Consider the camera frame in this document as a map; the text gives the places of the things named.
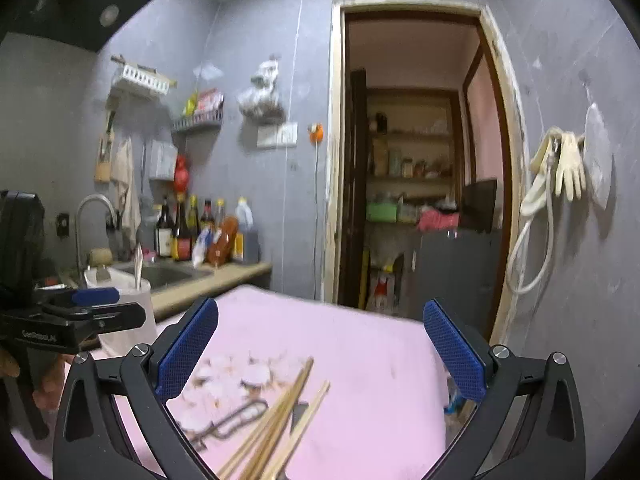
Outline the person's left hand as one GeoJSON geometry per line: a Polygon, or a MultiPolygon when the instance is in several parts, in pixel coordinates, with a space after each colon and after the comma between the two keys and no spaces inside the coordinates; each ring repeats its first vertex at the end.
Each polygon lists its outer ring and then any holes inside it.
{"type": "MultiPolygon", "coordinates": [[[[32,393],[35,406],[41,411],[53,411],[60,404],[64,384],[65,367],[73,363],[74,357],[69,354],[58,354],[52,365],[43,374],[41,384],[32,393]]],[[[6,350],[1,350],[1,376],[17,378],[21,374],[16,359],[6,350]]]]}

